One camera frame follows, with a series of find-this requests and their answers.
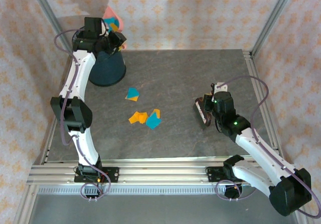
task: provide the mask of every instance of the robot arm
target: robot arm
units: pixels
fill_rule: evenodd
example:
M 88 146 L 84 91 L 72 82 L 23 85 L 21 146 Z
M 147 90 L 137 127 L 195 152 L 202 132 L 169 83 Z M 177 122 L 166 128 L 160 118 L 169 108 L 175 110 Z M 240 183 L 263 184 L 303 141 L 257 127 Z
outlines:
M 253 136 L 250 123 L 242 116 L 236 114 L 233 98 L 227 91 L 227 86 L 212 84 L 212 94 L 196 99 L 196 106 L 206 125 L 211 123 L 211 115 L 220 131 L 228 136 L 234 143 L 246 150 L 262 167 L 257 169 L 252 164 L 236 155 L 224 162 L 226 176 L 241 179 L 269 197 L 272 206 L 284 216 L 298 210 L 311 200 L 311 194 L 295 180 L 289 171 L 300 178 L 308 187 L 311 187 L 311 176 L 304 169 L 296 170 L 295 167 L 284 159 L 258 135 L 258 142 Z
M 101 18 L 85 18 L 84 28 L 84 31 L 79 33 L 73 43 L 73 55 L 77 62 L 73 60 L 67 81 L 59 97 L 53 97 L 50 104 L 58 121 L 63 122 L 64 129 L 70 136 L 73 136 L 79 156 L 78 170 L 80 174 L 87 177 L 99 177 L 100 173 L 87 163 L 88 161 L 96 168 L 102 169 L 100 157 L 91 138 L 92 111 L 85 104 L 85 89 L 98 53 L 105 51 L 112 55 L 119 50 L 126 39 L 121 33 L 114 31 L 110 31 L 105 36 L 107 31 L 102 25 Z M 66 96 L 68 96 L 66 108 L 62 109 Z M 61 112 L 64 113 L 63 120 L 60 119 Z M 77 147 L 75 136 L 78 136 L 81 151 Z

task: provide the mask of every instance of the trash can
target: trash can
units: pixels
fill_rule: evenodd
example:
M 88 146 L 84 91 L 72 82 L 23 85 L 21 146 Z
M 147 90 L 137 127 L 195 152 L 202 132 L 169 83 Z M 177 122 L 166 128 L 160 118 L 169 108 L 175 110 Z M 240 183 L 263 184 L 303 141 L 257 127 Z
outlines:
M 120 51 L 111 56 L 99 52 L 89 74 L 89 81 L 97 86 L 107 87 L 121 81 L 125 74 L 126 66 Z

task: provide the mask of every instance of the cable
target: cable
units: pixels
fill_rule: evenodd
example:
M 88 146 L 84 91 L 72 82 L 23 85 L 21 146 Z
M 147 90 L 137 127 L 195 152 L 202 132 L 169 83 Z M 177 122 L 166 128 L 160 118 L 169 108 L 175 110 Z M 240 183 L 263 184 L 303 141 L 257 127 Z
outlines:
M 219 130 L 219 127 L 217 126 L 217 120 L 216 120 L 216 119 L 215 119 L 215 127 L 216 127 L 216 129 L 217 129 L 217 131 L 218 131 L 219 133 L 222 132 L 222 131 Z
M 250 123 L 251 123 L 251 129 L 252 129 L 252 134 L 255 138 L 255 141 L 258 143 L 258 145 L 263 149 L 263 151 L 268 155 L 270 156 L 282 169 L 286 170 L 287 173 L 289 173 L 294 179 L 296 179 L 310 194 L 311 196 L 314 198 L 314 200 L 316 201 L 316 204 L 318 206 L 318 214 L 317 215 L 311 215 L 309 213 L 306 213 L 305 211 L 303 210 L 300 210 L 298 209 L 299 212 L 301 212 L 302 214 L 308 216 L 308 217 L 311 217 L 311 218 L 314 218 L 314 219 L 319 219 L 321 217 L 321 203 L 318 199 L 318 197 L 315 195 L 315 193 L 312 191 L 312 189 L 310 187 L 308 187 L 307 184 L 305 184 L 299 177 L 297 177 L 292 171 L 290 171 L 286 166 L 284 166 L 274 155 L 272 155 L 266 148 L 265 146 L 263 146 L 263 144 L 259 141 L 259 139 L 257 138 L 256 136 L 256 133 L 254 131 L 255 127 L 254 127 L 254 114 L 256 113 L 256 111 L 260 108 L 260 106 L 266 101 L 268 95 L 269 95 L 269 88 L 267 86 L 267 84 L 259 79 L 258 77 L 255 77 L 255 76 L 251 76 L 251 75 L 242 75 L 242 76 L 237 76 L 237 77 L 234 77 L 230 80 L 228 80 L 227 82 L 217 86 L 218 88 L 230 83 L 230 82 L 233 82 L 239 78 L 253 78 L 257 81 L 259 81 L 260 83 L 262 83 L 266 89 L 266 95 L 265 97 L 262 99 L 262 101 L 257 105 L 257 107 L 254 109 L 254 111 L 252 112 L 251 114 L 251 118 L 250 118 Z
M 67 105 L 67 100 L 68 100 L 68 96 L 69 94 L 71 93 L 71 89 L 76 81 L 76 78 L 77 78 L 77 74 L 78 74 L 78 70 L 79 70 L 79 63 L 78 63 L 78 60 L 77 58 L 75 57 L 75 55 L 73 53 L 70 53 L 69 51 L 61 48 L 60 46 L 58 46 L 57 44 L 57 39 L 58 37 L 60 37 L 61 35 L 65 34 L 66 32 L 72 32 L 72 31 L 83 31 L 83 29 L 71 29 L 71 30 L 66 30 L 66 31 L 63 31 L 61 33 L 59 33 L 58 35 L 55 36 L 54 38 L 54 43 L 55 43 L 55 46 L 63 51 L 63 52 L 66 52 L 69 56 L 71 56 L 73 58 L 73 60 L 75 61 L 75 73 L 74 73 L 74 76 L 70 82 L 70 85 L 68 87 L 68 90 L 67 90 L 67 93 L 66 93 L 66 96 L 65 96 L 65 99 L 64 99 L 64 102 L 63 102 L 63 105 L 62 105 L 62 108 L 61 108 L 61 114 L 60 114 L 60 134 L 61 134 L 61 139 L 62 139 L 62 142 L 65 146 L 68 146 L 71 142 L 71 140 L 73 138 L 75 138 L 76 140 L 76 146 L 77 146 L 77 149 L 80 153 L 80 155 L 84 158 L 84 160 L 87 162 L 87 164 L 93 168 L 94 170 L 98 171 L 99 173 L 101 173 L 102 175 L 104 175 L 106 177 L 106 179 L 108 180 L 109 184 L 108 184 L 108 187 L 106 189 L 106 191 L 104 193 L 102 193 L 102 191 L 99 189 L 99 187 L 95 184 L 95 183 L 85 183 L 81 188 L 80 188 L 80 195 L 82 198 L 84 199 L 88 199 L 89 201 L 91 200 L 91 198 L 88 198 L 86 197 L 84 194 L 83 194 L 83 188 L 87 185 L 93 185 L 95 186 L 96 189 L 98 189 L 99 193 L 100 193 L 100 196 L 96 197 L 95 200 L 99 200 L 100 198 L 102 198 L 105 194 L 107 194 L 111 188 L 111 180 L 109 178 L 109 176 L 103 172 L 102 170 L 99 170 L 97 167 L 95 167 L 94 165 L 92 165 L 86 158 L 86 156 L 83 154 L 81 148 L 80 148 L 80 144 L 79 144 L 79 136 L 78 135 L 73 135 L 71 136 L 70 140 L 68 142 L 66 142 L 66 139 L 65 139 L 65 132 L 64 132 L 64 112 L 65 112 L 65 109 L 66 109 L 66 105 Z
M 218 194 L 218 185 L 221 184 L 222 182 L 229 182 L 231 184 L 233 184 L 235 186 L 235 188 L 237 189 L 237 191 L 239 192 L 239 198 L 224 198 L 224 197 L 221 197 L 219 194 Z M 215 194 L 222 200 L 228 200 L 228 201 L 239 201 L 239 200 L 244 200 L 246 198 L 249 198 L 251 195 L 254 194 L 254 192 L 256 191 L 256 189 L 254 189 L 250 194 L 248 194 L 247 196 L 244 196 L 244 197 L 241 197 L 242 193 L 240 191 L 240 188 L 237 186 L 237 184 L 235 184 L 235 182 L 231 181 L 231 180 L 220 180 L 219 182 L 216 183 L 215 187 L 214 187 L 214 192 Z
M 78 29 L 72 36 L 71 38 L 71 42 L 74 43 L 74 41 L 77 39 L 79 32 L 84 31 L 85 30 L 85 26 L 81 27 L 80 29 Z

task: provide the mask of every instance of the blue paper piece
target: blue paper piece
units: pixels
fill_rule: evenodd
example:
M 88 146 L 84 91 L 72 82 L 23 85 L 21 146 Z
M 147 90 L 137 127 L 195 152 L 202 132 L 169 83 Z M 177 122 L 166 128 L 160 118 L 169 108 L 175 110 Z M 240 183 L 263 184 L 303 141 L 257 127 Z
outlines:
M 111 23 L 114 23 L 117 27 L 119 27 L 119 20 L 117 20 L 115 17 L 112 17 L 112 18 L 106 18 L 104 19 L 104 22 L 107 23 L 108 25 L 108 32 L 110 32 L 112 30 L 110 24 Z
M 138 96 L 139 96 L 139 92 L 137 91 L 136 88 L 130 87 L 128 89 L 127 98 L 138 97 Z
M 155 129 L 160 123 L 161 119 L 157 118 L 157 114 L 153 113 L 146 121 L 146 125 L 150 127 L 152 130 Z

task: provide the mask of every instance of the gray table surface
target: gray table surface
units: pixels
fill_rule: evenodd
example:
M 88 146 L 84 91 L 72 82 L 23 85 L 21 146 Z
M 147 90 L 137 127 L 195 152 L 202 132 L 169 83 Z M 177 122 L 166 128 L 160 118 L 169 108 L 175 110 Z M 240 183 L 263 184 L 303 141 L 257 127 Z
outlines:
M 92 139 L 104 159 L 231 156 L 247 153 L 229 138 L 204 127 L 195 111 L 197 97 L 211 91 L 211 83 L 248 75 L 241 50 L 126 51 L 125 78 L 111 87 L 88 82 L 85 102 L 93 112 Z M 137 102 L 126 100 L 129 87 L 139 91 Z M 257 105 L 250 79 L 229 85 L 238 114 L 248 120 Z M 135 111 L 151 114 L 160 109 L 161 124 L 154 130 L 128 119 Z M 255 127 L 269 143 L 263 117 Z M 73 144 L 62 145 L 55 129 L 48 161 L 78 160 Z

